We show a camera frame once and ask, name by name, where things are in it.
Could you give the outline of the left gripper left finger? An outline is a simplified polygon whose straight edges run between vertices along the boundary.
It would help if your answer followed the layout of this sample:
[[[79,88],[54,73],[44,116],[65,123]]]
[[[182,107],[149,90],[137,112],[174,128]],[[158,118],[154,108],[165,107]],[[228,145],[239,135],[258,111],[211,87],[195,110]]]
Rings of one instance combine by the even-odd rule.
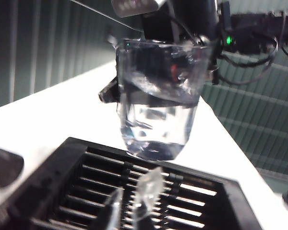
[[[121,222],[121,207],[123,199],[122,188],[117,188],[114,192],[110,194],[105,202],[104,220],[103,224],[104,230],[119,230]]]

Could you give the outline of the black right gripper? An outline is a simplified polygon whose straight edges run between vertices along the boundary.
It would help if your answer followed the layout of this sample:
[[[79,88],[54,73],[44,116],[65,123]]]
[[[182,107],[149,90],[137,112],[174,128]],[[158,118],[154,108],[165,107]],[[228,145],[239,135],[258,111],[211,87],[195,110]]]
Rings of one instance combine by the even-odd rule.
[[[157,11],[141,15],[141,22],[146,40],[172,44],[191,41],[213,48],[205,80],[219,84],[216,0],[167,0]]]

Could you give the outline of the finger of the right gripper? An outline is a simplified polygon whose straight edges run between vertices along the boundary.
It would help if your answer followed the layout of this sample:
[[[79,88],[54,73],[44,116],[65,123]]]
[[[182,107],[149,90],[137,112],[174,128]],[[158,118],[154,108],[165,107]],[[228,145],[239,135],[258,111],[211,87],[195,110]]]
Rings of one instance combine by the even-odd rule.
[[[98,94],[101,102],[117,103],[118,102],[118,77],[110,81]]]

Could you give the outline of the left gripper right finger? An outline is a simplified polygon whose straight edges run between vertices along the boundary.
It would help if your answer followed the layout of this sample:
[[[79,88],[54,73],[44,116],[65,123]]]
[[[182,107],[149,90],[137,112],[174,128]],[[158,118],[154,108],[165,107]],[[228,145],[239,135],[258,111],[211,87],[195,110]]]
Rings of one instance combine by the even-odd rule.
[[[160,193],[164,191],[161,167],[156,167],[142,175],[136,186],[132,205],[132,223],[153,224],[152,211]]]

